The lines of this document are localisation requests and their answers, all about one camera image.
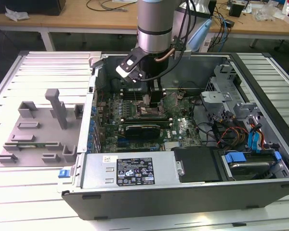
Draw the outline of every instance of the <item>black box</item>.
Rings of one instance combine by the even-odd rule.
[[[229,16],[232,17],[240,17],[242,10],[244,9],[245,5],[241,3],[232,3],[230,10],[229,10]]]
[[[0,13],[5,13],[5,6],[12,11],[59,15],[66,0],[0,0]]]

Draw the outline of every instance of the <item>circuit board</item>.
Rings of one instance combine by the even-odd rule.
[[[201,139],[190,117],[190,98],[178,99],[178,92],[169,92],[158,109],[145,108],[143,101],[124,100],[119,94],[103,95],[98,99],[98,118],[105,136],[101,139],[102,153],[170,151],[172,147],[199,146]],[[129,125],[160,126],[155,139],[130,140],[125,137]]]

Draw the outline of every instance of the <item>barcode sticker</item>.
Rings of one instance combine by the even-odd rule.
[[[117,158],[117,155],[103,155],[103,163],[115,163]]]
[[[206,41],[206,42],[204,42],[204,47],[208,47],[208,46],[210,46],[210,43],[211,43],[211,41],[210,42],[208,42],[208,41]]]

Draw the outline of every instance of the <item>small green circuit board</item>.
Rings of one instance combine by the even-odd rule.
[[[166,151],[164,144],[169,142],[179,142],[180,146],[200,146],[200,136],[195,131],[190,117],[189,100],[190,98],[178,100],[177,92],[168,93],[161,101],[158,116],[172,118],[172,121],[168,122],[170,127],[161,128],[157,139],[130,141],[124,136],[125,128],[129,124],[122,123],[121,119],[139,118],[142,111],[139,112],[138,105],[143,102],[123,100],[117,94],[105,95],[104,100],[98,102],[100,124],[105,128],[105,139],[101,142],[102,153]]]

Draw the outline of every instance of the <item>motherboard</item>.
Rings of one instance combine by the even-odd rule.
[[[184,93],[167,92],[157,107],[139,97],[100,92],[97,111],[102,153],[170,151],[199,146],[201,139],[191,119],[191,100]]]

